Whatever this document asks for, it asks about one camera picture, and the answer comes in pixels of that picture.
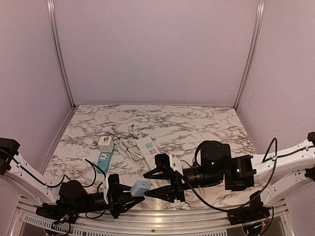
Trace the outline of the light blue plug adapter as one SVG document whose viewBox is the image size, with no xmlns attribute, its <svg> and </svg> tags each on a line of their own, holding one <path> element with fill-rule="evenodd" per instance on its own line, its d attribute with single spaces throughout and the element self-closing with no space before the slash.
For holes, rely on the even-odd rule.
<svg viewBox="0 0 315 236">
<path fill-rule="evenodd" d="M 133 197 L 144 197 L 145 192 L 149 191 L 150 188 L 151 186 L 148 182 L 137 181 L 130 189 L 130 193 Z"/>
</svg>

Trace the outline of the white multicolour power strip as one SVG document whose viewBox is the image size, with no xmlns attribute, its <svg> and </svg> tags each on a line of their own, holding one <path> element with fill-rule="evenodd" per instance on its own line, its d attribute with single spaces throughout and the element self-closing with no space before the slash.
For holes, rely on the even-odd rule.
<svg viewBox="0 0 315 236">
<path fill-rule="evenodd" d="M 146 137 L 146 138 L 137 140 L 136 145 L 139 148 L 139 150 L 143 153 L 144 160 L 149 168 L 148 171 L 157 167 L 155 164 L 155 156 L 157 154 L 160 154 L 160 151 L 157 148 L 154 141 L 150 137 Z M 157 183 L 157 186 L 159 187 L 162 186 L 162 184 L 164 185 L 170 184 L 170 180 L 160 180 L 160 179 L 153 179 L 153 180 Z"/>
</svg>

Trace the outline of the teal power strip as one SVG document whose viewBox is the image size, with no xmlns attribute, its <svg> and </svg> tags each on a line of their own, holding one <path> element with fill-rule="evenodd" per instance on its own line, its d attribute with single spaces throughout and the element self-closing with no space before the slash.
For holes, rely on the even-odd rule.
<svg viewBox="0 0 315 236">
<path fill-rule="evenodd" d="M 97 166 L 106 174 L 112 159 L 112 152 L 101 152 L 97 161 Z"/>
</svg>

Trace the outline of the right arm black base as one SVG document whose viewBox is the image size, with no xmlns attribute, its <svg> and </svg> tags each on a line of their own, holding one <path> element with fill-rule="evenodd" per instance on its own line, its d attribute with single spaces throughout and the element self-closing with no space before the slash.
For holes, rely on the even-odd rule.
<svg viewBox="0 0 315 236">
<path fill-rule="evenodd" d="M 271 208 L 263 206 L 258 191 L 250 195 L 250 200 L 251 202 L 248 206 L 233 209 L 227 213 L 230 225 L 248 223 L 270 216 Z"/>
</svg>

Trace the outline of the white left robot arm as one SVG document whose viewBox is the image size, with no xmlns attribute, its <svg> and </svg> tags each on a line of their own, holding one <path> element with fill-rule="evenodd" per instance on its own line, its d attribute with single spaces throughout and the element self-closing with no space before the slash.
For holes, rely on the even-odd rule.
<svg viewBox="0 0 315 236">
<path fill-rule="evenodd" d="M 1 138 L 0 177 L 36 206 L 39 216 L 74 222 L 80 213 L 109 211 L 113 218 L 118 218 L 145 199 L 133 196 L 130 186 L 120 184 L 118 174 L 104 175 L 103 190 L 91 194 L 79 181 L 68 180 L 66 176 L 53 184 L 25 161 L 19 147 L 16 140 Z"/>
</svg>

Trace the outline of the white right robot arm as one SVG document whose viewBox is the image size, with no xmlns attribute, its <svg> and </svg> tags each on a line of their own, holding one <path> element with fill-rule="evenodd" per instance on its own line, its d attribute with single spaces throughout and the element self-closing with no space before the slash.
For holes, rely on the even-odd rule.
<svg viewBox="0 0 315 236">
<path fill-rule="evenodd" d="M 310 132 L 302 143 L 284 150 L 269 149 L 263 155 L 231 156 L 229 144 L 203 141 L 196 149 L 193 165 L 183 169 L 181 161 L 165 153 L 155 156 L 156 167 L 143 175 L 146 179 L 168 180 L 170 185 L 145 193 L 167 202 L 185 200 L 184 191 L 213 187 L 221 183 L 226 190 L 244 191 L 267 180 L 240 208 L 244 216 L 255 220 L 263 207 L 274 202 L 294 187 L 315 179 L 315 134 Z"/>
</svg>

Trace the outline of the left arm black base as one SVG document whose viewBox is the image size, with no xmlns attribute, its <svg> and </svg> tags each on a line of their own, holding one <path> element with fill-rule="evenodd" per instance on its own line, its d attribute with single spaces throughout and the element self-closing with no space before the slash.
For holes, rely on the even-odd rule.
<svg viewBox="0 0 315 236">
<path fill-rule="evenodd" d="M 76 222 L 78 212 L 69 204 L 57 202 L 56 205 L 49 205 L 43 203 L 42 206 L 36 207 L 36 215 L 52 219 L 55 223 L 69 222 L 74 224 Z"/>
</svg>

